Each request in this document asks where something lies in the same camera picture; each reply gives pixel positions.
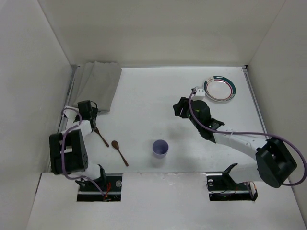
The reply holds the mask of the grey cloth napkin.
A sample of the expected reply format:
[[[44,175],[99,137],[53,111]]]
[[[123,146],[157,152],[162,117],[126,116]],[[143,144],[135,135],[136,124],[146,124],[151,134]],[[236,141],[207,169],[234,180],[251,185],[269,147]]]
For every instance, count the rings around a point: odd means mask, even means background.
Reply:
[[[90,100],[99,111],[110,111],[122,68],[118,63],[88,62],[77,68],[70,105]]]

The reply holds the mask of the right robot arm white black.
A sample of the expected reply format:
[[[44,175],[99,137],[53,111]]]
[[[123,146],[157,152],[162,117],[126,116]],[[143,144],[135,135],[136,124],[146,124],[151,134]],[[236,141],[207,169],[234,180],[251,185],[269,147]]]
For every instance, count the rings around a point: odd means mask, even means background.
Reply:
[[[174,114],[189,119],[205,139],[231,147],[254,161],[231,164],[223,173],[235,183],[262,181],[279,188],[297,168],[297,163],[279,138],[259,138],[251,134],[237,135],[221,121],[212,118],[206,102],[182,97],[173,105]]]

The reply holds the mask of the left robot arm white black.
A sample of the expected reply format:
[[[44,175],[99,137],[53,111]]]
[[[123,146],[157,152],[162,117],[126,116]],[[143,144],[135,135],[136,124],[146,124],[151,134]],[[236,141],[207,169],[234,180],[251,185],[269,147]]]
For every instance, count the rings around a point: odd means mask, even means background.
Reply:
[[[55,175],[64,175],[84,188],[95,188],[100,193],[106,186],[106,173],[100,164],[94,164],[84,143],[84,138],[97,131],[96,118],[98,106],[86,100],[77,107],[66,106],[61,116],[72,122],[62,132],[49,136],[50,166]]]

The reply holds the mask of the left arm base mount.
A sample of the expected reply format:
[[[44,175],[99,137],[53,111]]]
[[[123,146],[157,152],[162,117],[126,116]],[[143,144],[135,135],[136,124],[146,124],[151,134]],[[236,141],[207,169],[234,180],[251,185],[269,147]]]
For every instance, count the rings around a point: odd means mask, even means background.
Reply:
[[[123,174],[106,174],[95,180],[102,192],[90,181],[75,181],[79,186],[77,202],[120,202]]]

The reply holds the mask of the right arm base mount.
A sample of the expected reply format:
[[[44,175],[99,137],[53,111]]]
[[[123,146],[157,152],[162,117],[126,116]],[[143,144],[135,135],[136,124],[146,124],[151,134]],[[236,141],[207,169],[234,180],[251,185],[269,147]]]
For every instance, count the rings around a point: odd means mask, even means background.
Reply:
[[[210,201],[256,201],[258,190],[253,182],[236,183],[229,175],[206,174]]]

